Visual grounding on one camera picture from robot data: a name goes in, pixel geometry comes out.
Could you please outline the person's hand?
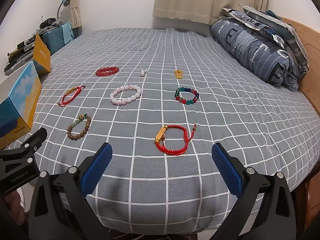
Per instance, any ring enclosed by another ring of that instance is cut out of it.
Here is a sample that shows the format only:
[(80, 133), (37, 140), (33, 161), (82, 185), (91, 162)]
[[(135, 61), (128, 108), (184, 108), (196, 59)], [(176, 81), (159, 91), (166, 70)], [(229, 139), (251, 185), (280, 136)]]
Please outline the person's hand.
[(21, 206), (21, 197), (17, 191), (13, 191), (4, 197), (4, 201), (7, 204), (14, 221), (17, 225), (22, 225), (25, 220), (24, 208)]

